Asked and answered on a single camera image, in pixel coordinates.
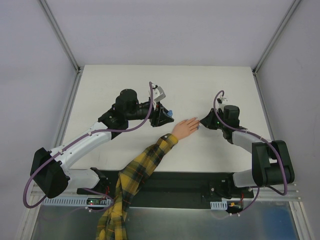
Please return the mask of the blue nail polish bottle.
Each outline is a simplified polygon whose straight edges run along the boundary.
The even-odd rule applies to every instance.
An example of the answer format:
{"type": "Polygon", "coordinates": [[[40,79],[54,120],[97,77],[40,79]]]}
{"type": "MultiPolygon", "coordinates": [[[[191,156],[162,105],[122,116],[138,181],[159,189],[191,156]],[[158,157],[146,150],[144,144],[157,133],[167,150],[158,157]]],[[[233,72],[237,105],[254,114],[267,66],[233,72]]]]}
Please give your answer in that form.
{"type": "Polygon", "coordinates": [[[167,115],[168,115],[169,117],[172,117],[172,116],[173,116],[173,111],[172,111],[172,110],[169,110],[169,111],[167,112],[167,115]]]}

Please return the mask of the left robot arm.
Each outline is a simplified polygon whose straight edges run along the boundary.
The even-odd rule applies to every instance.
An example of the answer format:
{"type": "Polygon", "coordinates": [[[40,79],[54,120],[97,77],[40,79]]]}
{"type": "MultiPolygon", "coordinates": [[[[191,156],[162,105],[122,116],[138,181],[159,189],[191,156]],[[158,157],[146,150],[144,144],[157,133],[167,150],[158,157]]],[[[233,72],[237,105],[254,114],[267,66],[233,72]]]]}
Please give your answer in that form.
{"type": "Polygon", "coordinates": [[[149,121],[152,127],[172,123],[172,111],[161,104],[165,97],[158,85],[151,87],[149,100],[143,103],[138,101],[133,89],[122,90],[111,108],[81,136],[49,151],[38,149],[30,176],[49,199],[69,189],[90,190],[96,195],[107,193],[110,183],[100,170],[95,167],[73,169],[72,166],[100,145],[129,132],[130,121],[149,121]]]}

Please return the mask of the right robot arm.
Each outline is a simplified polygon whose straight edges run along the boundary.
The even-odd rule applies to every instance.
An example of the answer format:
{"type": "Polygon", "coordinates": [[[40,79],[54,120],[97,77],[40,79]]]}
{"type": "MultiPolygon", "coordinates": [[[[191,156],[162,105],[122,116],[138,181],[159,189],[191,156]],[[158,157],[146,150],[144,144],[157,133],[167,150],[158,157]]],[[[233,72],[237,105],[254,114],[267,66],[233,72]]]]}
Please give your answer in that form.
{"type": "Polygon", "coordinates": [[[230,144],[251,154],[251,169],[235,172],[225,184],[225,192],[237,197],[244,187],[266,187],[281,196],[288,193],[288,184],[295,180],[287,144],[283,140],[268,141],[240,126],[240,109],[235,105],[212,108],[200,123],[209,130],[221,130],[230,144]]]}

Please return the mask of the mannequin hand with nails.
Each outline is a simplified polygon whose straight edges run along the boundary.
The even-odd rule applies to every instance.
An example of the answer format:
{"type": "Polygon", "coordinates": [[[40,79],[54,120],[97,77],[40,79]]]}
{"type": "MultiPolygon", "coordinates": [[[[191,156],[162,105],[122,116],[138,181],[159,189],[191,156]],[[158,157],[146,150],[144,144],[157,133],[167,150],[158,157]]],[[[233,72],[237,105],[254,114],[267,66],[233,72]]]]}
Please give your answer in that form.
{"type": "Polygon", "coordinates": [[[182,140],[199,129],[200,121],[197,117],[183,120],[179,122],[172,130],[171,134],[177,138],[177,140],[182,140]]]}

